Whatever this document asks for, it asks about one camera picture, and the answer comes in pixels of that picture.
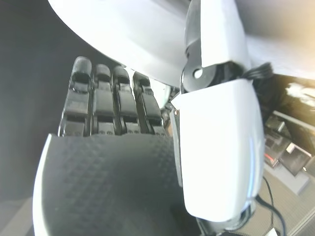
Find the white plastic casing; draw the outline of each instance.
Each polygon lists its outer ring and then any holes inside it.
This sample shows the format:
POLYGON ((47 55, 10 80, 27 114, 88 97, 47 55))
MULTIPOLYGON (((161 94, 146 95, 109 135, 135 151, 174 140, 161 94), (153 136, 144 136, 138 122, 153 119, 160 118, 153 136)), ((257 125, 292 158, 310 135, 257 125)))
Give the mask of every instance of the white plastic casing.
POLYGON ((230 220, 260 189, 264 135, 250 81, 239 79, 180 95, 185 206, 213 222, 230 220))

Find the textured grip surface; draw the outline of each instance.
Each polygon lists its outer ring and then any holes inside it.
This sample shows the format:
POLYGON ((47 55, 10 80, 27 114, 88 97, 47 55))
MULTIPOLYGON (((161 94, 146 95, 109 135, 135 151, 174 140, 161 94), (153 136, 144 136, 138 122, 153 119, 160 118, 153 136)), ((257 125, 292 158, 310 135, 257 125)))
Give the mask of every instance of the textured grip surface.
POLYGON ((186 235, 175 214, 185 207, 166 136, 52 137, 42 206, 49 236, 186 235))

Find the dark background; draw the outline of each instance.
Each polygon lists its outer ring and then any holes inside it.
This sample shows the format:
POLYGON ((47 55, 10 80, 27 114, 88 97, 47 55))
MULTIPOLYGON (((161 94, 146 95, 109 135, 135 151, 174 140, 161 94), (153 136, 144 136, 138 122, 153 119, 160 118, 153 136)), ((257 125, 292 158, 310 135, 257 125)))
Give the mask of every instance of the dark background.
POLYGON ((48 0, 0 0, 0 204, 32 196, 77 56, 116 65, 73 33, 48 0))

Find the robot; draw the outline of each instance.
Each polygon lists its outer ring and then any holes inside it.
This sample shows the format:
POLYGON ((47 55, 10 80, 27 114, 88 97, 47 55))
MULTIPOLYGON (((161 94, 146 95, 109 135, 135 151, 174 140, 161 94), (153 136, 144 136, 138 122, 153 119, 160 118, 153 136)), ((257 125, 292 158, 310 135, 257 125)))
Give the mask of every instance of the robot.
POLYGON ((263 203, 252 80, 272 69, 252 68, 231 0, 191 1, 185 48, 173 137, 146 75, 135 72, 131 88, 123 67, 76 59, 58 135, 48 136, 37 170, 35 235, 216 236, 248 222, 263 203))

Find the gray floor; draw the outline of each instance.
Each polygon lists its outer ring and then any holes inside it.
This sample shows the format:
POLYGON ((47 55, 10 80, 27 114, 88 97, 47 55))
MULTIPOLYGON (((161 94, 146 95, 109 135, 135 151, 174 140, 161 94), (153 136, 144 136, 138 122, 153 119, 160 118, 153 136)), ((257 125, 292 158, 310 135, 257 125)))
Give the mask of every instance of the gray floor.
POLYGON ((47 0, 0 0, 0 227, 32 196, 77 56, 116 65, 76 36, 47 0))

